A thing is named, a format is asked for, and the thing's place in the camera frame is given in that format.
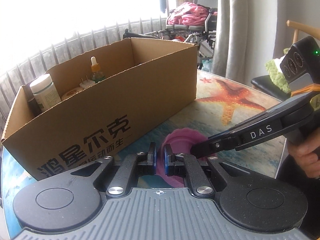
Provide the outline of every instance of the wooden chair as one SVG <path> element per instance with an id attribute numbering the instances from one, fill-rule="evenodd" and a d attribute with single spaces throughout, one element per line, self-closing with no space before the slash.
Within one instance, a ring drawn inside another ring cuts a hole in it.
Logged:
<path id="1" fill-rule="evenodd" d="M 318 28 L 293 22 L 290 20 L 287 21 L 287 26 L 294 29 L 292 43 L 295 43 L 298 41 L 299 31 L 307 33 L 313 36 L 314 38 L 316 38 L 317 40 L 320 40 L 320 29 Z M 275 98 L 278 98 L 281 101 L 284 101 L 290 97 L 290 94 L 284 93 L 281 89 L 279 89 L 276 85 L 273 84 L 269 75 L 253 78 L 251 80 L 251 84 L 252 84 L 252 88 L 260 90 Z"/>
<path id="2" fill-rule="evenodd" d="M 294 35 L 292 43 L 295 43 L 298 41 L 299 31 L 302 31 L 306 34 L 311 35 L 312 37 L 316 38 L 317 40 L 320 40 L 320 29 L 305 25 L 302 23 L 297 23 L 293 21 L 287 21 L 287 26 L 290 28 L 294 28 Z"/>

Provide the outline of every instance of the pink blanket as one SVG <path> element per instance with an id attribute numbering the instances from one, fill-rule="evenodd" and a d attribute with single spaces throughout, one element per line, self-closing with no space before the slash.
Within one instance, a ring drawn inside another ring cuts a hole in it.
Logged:
<path id="1" fill-rule="evenodd" d="M 168 19 L 168 24 L 204 25 L 209 15 L 206 8 L 191 2 L 185 2 L 178 6 Z"/>

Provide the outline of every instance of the white pill bottle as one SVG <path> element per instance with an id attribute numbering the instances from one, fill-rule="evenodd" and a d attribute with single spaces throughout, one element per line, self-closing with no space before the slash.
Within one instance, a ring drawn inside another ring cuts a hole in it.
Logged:
<path id="1" fill-rule="evenodd" d="M 42 112 L 61 102 L 50 74 L 44 74 L 31 82 L 30 89 Z"/>

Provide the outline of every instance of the hand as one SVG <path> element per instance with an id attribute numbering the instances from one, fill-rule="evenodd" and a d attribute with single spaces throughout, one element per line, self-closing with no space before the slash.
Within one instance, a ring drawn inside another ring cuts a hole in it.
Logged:
<path id="1" fill-rule="evenodd" d="M 313 151 L 320 146 L 320 128 L 313 131 L 308 138 L 296 146 L 288 142 L 288 152 L 309 178 L 320 176 L 320 160 Z"/>

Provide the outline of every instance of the orange strap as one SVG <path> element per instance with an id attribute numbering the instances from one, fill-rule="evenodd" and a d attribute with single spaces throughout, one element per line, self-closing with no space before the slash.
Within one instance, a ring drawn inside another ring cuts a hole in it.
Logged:
<path id="1" fill-rule="evenodd" d="M 311 84 L 302 89 L 293 91 L 291 92 L 291 96 L 293 97 L 294 95 L 297 95 L 297 94 L 312 92 L 312 91 L 320 92 L 320 84 Z"/>

